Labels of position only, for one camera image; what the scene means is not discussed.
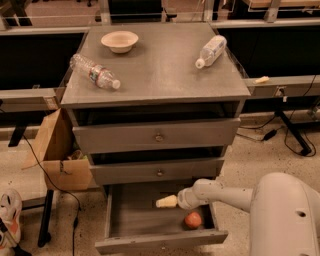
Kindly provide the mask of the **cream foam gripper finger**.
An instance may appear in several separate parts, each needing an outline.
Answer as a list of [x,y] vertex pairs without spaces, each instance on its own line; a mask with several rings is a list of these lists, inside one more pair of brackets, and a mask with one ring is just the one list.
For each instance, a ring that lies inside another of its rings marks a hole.
[[178,204],[177,196],[170,195],[156,201],[157,208],[174,208]]

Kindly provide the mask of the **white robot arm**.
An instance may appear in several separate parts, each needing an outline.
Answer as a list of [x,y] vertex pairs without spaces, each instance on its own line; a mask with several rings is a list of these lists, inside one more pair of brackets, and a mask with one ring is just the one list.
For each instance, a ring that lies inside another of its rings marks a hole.
[[199,179],[158,208],[191,210],[222,202],[250,214],[250,256],[320,256],[320,194],[286,173],[269,173],[252,188]]

